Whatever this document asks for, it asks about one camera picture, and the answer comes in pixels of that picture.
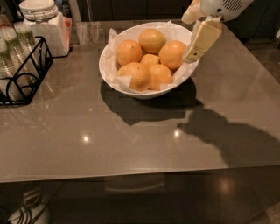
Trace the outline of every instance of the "floor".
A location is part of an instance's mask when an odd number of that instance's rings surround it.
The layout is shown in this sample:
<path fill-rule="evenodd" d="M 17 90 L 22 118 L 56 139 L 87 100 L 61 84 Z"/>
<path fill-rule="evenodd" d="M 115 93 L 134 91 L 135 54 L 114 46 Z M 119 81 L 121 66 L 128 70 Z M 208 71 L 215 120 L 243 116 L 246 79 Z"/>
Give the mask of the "floor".
<path fill-rule="evenodd" d="M 280 49 L 268 40 L 252 40 L 244 45 L 280 83 Z"/>
<path fill-rule="evenodd" d="M 0 197 L 3 217 L 22 205 L 25 184 L 5 186 Z M 266 214 L 262 217 L 268 222 L 255 221 L 280 201 L 280 167 L 81 178 L 38 185 L 52 224 L 279 223 Z"/>

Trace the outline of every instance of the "orange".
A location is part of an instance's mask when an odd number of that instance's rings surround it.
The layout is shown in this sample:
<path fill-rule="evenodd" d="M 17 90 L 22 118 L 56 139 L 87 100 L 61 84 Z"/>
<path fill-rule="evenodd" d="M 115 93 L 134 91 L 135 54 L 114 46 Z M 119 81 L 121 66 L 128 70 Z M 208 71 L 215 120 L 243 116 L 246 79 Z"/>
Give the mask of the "orange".
<path fill-rule="evenodd" d="M 147 67 L 151 67 L 159 64 L 159 57 L 157 55 L 147 53 L 141 58 L 140 63 L 146 65 Z"/>
<path fill-rule="evenodd" d="M 131 75 L 129 87 L 143 92 L 149 89 L 151 85 L 151 74 L 149 68 L 141 63 L 132 62 L 122 66 L 116 76 Z"/>
<path fill-rule="evenodd" d="M 172 83 L 172 71 L 165 65 L 154 65 L 149 68 L 151 75 L 151 90 L 160 90 L 161 84 Z"/>
<path fill-rule="evenodd" d="M 120 66 L 125 66 L 131 62 L 139 62 L 142 58 L 142 48 L 133 39 L 126 39 L 116 48 L 116 60 Z"/>
<path fill-rule="evenodd" d="M 183 65 L 183 54 L 186 45 L 178 40 L 167 42 L 160 50 L 158 56 L 160 63 L 169 67 L 171 70 L 177 69 Z"/>
<path fill-rule="evenodd" d="M 138 37 L 138 42 L 146 53 L 158 54 L 165 45 L 165 35 L 157 29 L 146 29 Z"/>

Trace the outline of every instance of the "cabinet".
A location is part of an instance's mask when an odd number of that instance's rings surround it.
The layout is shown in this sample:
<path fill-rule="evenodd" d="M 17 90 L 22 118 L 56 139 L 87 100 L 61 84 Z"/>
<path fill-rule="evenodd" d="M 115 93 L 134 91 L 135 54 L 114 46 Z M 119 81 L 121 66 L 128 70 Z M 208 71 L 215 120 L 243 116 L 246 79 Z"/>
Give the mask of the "cabinet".
<path fill-rule="evenodd" d="M 80 0 L 82 21 L 181 18 L 188 0 Z"/>
<path fill-rule="evenodd" d="M 226 22 L 239 39 L 269 39 L 280 28 L 280 1 L 255 0 L 238 18 Z"/>

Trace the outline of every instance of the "white paper liner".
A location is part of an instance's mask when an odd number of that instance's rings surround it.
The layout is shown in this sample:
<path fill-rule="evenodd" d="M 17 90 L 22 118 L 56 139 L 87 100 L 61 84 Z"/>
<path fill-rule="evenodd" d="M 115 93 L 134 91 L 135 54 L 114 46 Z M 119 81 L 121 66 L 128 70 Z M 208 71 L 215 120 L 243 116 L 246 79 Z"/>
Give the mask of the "white paper liner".
<path fill-rule="evenodd" d="M 184 63 L 173 74 L 171 84 L 162 84 L 160 86 L 160 91 L 146 90 L 143 92 L 138 92 L 130 88 L 131 76 L 116 77 L 117 70 L 120 68 L 116 61 L 116 48 L 122 41 L 126 39 L 134 39 L 135 41 L 138 41 L 140 33 L 147 28 L 158 29 L 165 35 L 167 41 L 179 40 L 186 45 L 188 45 L 191 42 L 191 32 L 180 25 L 173 24 L 172 21 L 169 21 L 167 23 L 158 22 L 138 25 L 122 32 L 119 35 L 116 31 L 110 29 L 108 44 L 101 55 L 100 69 L 103 79 L 112 88 L 127 93 L 137 93 L 140 95 L 158 93 L 167 89 L 175 88 L 193 73 L 198 62 L 192 64 Z"/>

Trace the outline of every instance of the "countertop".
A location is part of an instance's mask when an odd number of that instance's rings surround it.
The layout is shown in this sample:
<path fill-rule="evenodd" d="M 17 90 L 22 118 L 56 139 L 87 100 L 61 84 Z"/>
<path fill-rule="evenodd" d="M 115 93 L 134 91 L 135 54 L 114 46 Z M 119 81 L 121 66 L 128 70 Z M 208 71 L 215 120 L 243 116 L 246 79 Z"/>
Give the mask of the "countertop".
<path fill-rule="evenodd" d="M 74 46 L 30 105 L 0 108 L 0 182 L 280 165 L 280 85 L 227 27 L 147 101 L 102 80 L 103 47 Z"/>

